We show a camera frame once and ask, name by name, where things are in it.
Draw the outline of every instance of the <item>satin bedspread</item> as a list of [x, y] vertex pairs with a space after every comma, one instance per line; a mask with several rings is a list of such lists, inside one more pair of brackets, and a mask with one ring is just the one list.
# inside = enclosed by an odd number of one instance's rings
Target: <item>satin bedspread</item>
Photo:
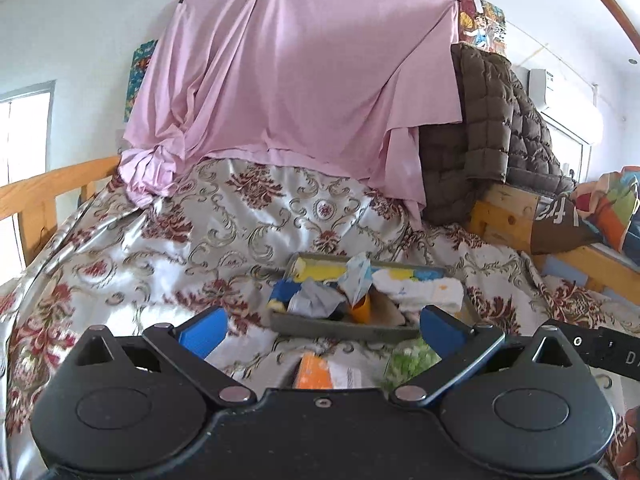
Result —
[[350, 176], [420, 225], [421, 124], [462, 120], [455, 0], [180, 0], [120, 175], [138, 205], [204, 156]]
[[[141, 210], [116, 178], [66, 221], [23, 276], [0, 287], [6, 407], [0, 478], [34, 480], [44, 470], [30, 416], [91, 324], [137, 335], [153, 323], [179, 325], [221, 304], [228, 334], [207, 361], [258, 395], [282, 384], [305, 349], [360, 368], [365, 386], [380, 384], [389, 345], [290, 338], [264, 327], [271, 285], [297, 251], [367, 251], [380, 260], [446, 266], [464, 283], [476, 316], [509, 333], [531, 334], [549, 317], [640, 331], [636, 312], [572, 283], [541, 278], [525, 255], [485, 244], [459, 225], [413, 231], [399, 200], [354, 179], [204, 160], [172, 198], [156, 198]], [[609, 376], [606, 394], [623, 413], [622, 382]], [[628, 434], [620, 422], [612, 453]]]

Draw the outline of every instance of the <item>brown puffer jacket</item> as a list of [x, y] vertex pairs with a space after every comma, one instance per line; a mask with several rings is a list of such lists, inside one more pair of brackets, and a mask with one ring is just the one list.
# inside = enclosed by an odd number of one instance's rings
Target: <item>brown puffer jacket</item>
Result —
[[420, 127], [420, 162], [431, 224], [465, 222], [493, 182], [546, 195], [574, 188], [562, 176], [544, 119], [511, 63], [466, 43], [451, 46], [463, 122]]

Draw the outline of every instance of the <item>wooden railing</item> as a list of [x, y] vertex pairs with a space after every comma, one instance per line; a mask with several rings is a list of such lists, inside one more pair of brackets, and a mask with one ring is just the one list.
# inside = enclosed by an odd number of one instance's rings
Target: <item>wooden railing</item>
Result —
[[24, 261], [29, 265], [58, 228], [56, 197], [80, 189], [85, 202], [97, 180], [114, 174], [119, 156], [98, 158], [0, 187], [0, 220], [18, 214]]
[[[476, 202], [469, 232], [495, 245], [507, 245], [530, 254], [530, 240], [538, 197], [510, 186], [494, 185]], [[606, 288], [635, 304], [640, 304], [640, 273], [613, 256], [593, 246], [583, 246], [565, 253], [552, 254], [586, 274], [586, 288], [602, 292]], [[538, 270], [542, 270], [546, 256], [532, 256]]]

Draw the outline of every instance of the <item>poster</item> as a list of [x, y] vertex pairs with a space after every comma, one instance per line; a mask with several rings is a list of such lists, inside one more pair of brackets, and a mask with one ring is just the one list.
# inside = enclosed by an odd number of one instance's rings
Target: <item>poster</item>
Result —
[[136, 101], [138, 90], [142, 85], [142, 78], [145, 76], [146, 67], [149, 66], [151, 55], [156, 48], [158, 40], [147, 41], [140, 45], [133, 53], [131, 61], [131, 71], [129, 72], [129, 84], [127, 85], [127, 101], [124, 106], [124, 121], [129, 121], [133, 103]]
[[486, 0], [458, 0], [460, 41], [504, 56], [506, 22], [500, 7]]

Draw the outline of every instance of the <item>bolt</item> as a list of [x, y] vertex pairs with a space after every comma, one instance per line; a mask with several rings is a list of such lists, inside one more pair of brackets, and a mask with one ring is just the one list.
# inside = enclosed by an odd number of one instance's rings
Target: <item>bolt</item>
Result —
[[244, 386], [227, 386], [218, 396], [225, 402], [247, 402], [251, 399], [251, 390]]
[[396, 397], [404, 402], [420, 402], [427, 398], [425, 392], [420, 386], [411, 386], [407, 384], [396, 388]]
[[330, 408], [332, 405], [331, 400], [329, 399], [316, 399], [316, 406], [318, 408]]

